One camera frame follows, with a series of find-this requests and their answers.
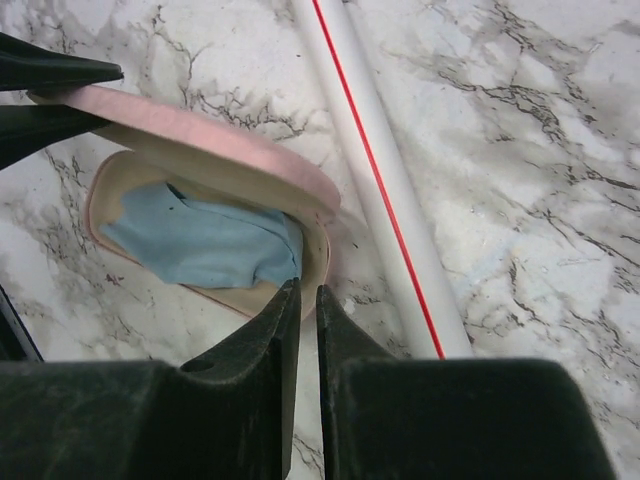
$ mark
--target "marble surface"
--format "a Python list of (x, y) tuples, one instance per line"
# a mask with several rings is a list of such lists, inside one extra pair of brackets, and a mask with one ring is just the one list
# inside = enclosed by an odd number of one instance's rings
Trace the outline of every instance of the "marble surface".
[[(640, 4), (345, 3), (476, 353), (562, 363), (620, 478), (638, 478)], [(343, 196), (332, 285), (361, 326), (406, 355), (286, 0), (5, 0), (0, 31), (116, 62), (126, 77), (115, 88), (257, 131), (320, 165)], [(88, 240), (82, 203), (115, 150), (83, 135), (0, 173), (0, 283), (48, 360), (179, 364), (242, 319)], [(290, 478), (319, 479), (313, 320), (301, 336)]]

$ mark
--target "blue cloth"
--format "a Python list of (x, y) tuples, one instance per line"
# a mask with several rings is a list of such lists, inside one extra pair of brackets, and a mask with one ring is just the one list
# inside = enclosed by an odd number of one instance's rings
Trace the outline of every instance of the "blue cloth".
[(302, 232), (278, 210), (200, 202), (166, 183), (131, 190), (122, 205), (100, 231), (166, 283), (280, 287), (302, 274)]

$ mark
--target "open case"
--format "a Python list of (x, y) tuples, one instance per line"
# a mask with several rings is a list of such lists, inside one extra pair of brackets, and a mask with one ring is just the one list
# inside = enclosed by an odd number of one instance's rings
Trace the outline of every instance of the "open case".
[[(99, 227), (123, 214), (126, 192), (151, 183), (170, 183), (204, 202), (277, 209), (301, 228), (303, 318), (313, 310), (331, 259), (325, 224), (340, 206), (336, 186), (318, 167), (256, 134), (113, 89), (88, 86), (44, 103), (50, 101), (110, 120), (93, 133), (127, 149), (102, 163), (87, 198), (86, 226), (97, 244), (135, 261)], [(185, 287), (248, 317), (277, 291), (267, 282), (247, 289)]]

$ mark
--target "red line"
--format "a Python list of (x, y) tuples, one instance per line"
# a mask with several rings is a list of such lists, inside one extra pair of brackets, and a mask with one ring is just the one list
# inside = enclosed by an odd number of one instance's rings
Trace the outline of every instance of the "red line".
[(329, 29), (327, 28), (324, 15), (322, 13), (322, 10), (320, 9), (320, 6), (318, 5), (318, 0), (313, 0), (313, 6), (316, 10), (316, 15), (318, 16), (318, 20), (320, 21), (320, 26), (322, 27), (322, 32), (324, 33), (324, 38), (327, 41), (329, 51), (331, 52), (333, 63), (335, 64), (336, 70), (338, 71), (338, 76), (340, 77), (340, 83), (342, 83), (342, 89), (344, 90), (344, 93), (347, 97), (347, 101), (349, 102), (349, 107), (351, 108), (351, 113), (353, 114), (353, 118), (358, 127), (358, 132), (360, 133), (360, 139), (362, 140), (364, 149), (367, 152), (367, 157), (369, 158), (369, 164), (371, 165), (371, 169), (373, 170), (373, 175), (376, 178), (376, 183), (378, 184), (378, 188), (380, 189), (380, 193), (382, 194), (382, 200), (384, 201), (384, 206), (387, 209), (389, 220), (391, 220), (393, 231), (396, 235), (396, 239), (398, 240), (400, 250), (402, 251), (402, 257), (404, 258), (404, 263), (407, 266), (407, 269), (409, 270), (411, 283), (413, 283), (413, 288), (415, 289), (416, 295), (418, 296), (418, 301), (420, 302), (422, 313), (424, 314), (424, 318), (427, 322), (427, 327), (429, 328), (429, 333), (431, 334), (433, 345), (436, 348), (436, 353), (438, 354), (438, 357), (440, 359), (444, 359), (445, 358), (444, 350), (442, 349), (442, 344), (440, 343), (440, 339), (438, 338), (438, 332), (436, 331), (436, 327), (433, 324), (433, 319), (431, 318), (431, 314), (429, 313), (427, 302), (424, 299), (424, 294), (422, 293), (422, 287), (418, 282), (418, 275), (416, 274), (416, 271), (413, 267), (413, 263), (411, 262), (409, 249), (407, 248), (407, 245), (404, 241), (404, 238), (402, 236), (402, 231), (400, 230), (400, 226), (398, 225), (398, 219), (396, 218), (396, 214), (394, 213), (393, 207), (391, 206), (391, 200), (389, 199), (389, 195), (387, 194), (387, 189), (385, 188), (384, 182), (382, 181), (382, 175), (378, 170), (378, 165), (373, 155), (373, 151), (371, 150), (369, 139), (367, 138), (367, 134), (364, 131), (364, 127), (362, 126), (362, 120), (360, 119), (360, 114), (358, 113), (358, 109), (356, 108), (355, 102), (353, 100), (353, 95), (351, 94), (349, 84), (347, 83), (347, 80), (344, 75), (344, 71), (342, 70), (342, 65), (340, 64), (340, 60), (338, 59), (338, 54), (336, 53), (333, 40), (331, 39), (331, 35), (329, 34)]

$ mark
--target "pvc pipe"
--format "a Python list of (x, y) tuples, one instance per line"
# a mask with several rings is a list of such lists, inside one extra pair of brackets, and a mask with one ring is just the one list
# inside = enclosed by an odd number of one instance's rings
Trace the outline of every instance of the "pvc pipe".
[(409, 349), (473, 356), (431, 233), (342, 0), (293, 0)]

